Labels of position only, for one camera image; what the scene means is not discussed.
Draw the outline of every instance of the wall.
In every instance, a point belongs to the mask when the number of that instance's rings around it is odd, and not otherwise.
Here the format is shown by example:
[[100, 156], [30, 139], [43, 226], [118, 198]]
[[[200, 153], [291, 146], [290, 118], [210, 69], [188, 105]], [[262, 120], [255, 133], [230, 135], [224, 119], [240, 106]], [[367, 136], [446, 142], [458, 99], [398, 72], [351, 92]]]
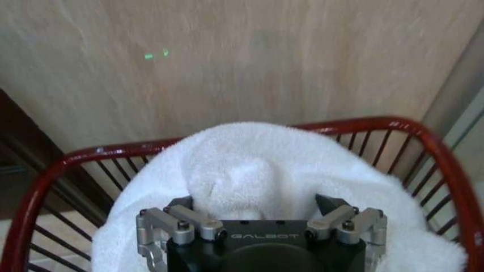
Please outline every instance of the wall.
[[239, 120], [419, 120], [484, 15], [480, 0], [0, 5], [0, 85], [64, 151]]

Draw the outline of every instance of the basket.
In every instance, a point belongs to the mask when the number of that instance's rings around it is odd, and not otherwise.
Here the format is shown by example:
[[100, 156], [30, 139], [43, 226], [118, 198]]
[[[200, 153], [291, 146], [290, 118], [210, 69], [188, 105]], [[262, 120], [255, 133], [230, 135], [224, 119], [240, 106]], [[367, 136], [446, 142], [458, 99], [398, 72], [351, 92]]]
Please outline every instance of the basket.
[[[422, 124], [398, 117], [358, 118], [296, 127], [334, 137], [380, 170], [383, 163], [387, 167], [384, 171], [402, 178], [403, 186], [418, 198], [432, 231], [466, 247], [470, 255], [467, 271], [484, 271], [484, 223], [480, 208], [466, 174], [439, 137]], [[106, 222], [106, 214], [99, 215], [100, 213], [95, 212], [96, 209], [90, 206], [86, 196], [75, 197], [56, 190], [63, 175], [86, 164], [91, 164], [91, 168], [98, 167], [106, 180], [114, 182], [111, 187], [104, 187], [106, 197], [115, 199], [114, 188], [119, 194], [150, 158], [179, 140], [178, 138], [88, 148], [67, 154], [63, 160], [51, 165], [32, 184], [12, 221], [0, 271], [50, 271], [30, 262], [30, 255], [39, 253], [74, 271], [88, 270], [90, 255], [68, 241], [66, 231], [71, 231], [72, 236], [78, 235], [88, 244], [92, 241], [92, 233], [88, 234], [86, 228], [59, 212], [56, 206], [50, 204], [50, 199], [62, 199], [72, 206], [83, 220], [95, 227], [100, 227]], [[60, 230], [59, 225], [51, 229], [40, 226], [36, 221], [42, 209], [62, 221], [67, 230]], [[440, 218], [440, 223], [434, 222], [436, 218]], [[76, 264], [60, 257], [55, 250], [32, 242], [34, 233], [34, 237], [42, 236], [44, 241], [79, 256], [87, 265]]]

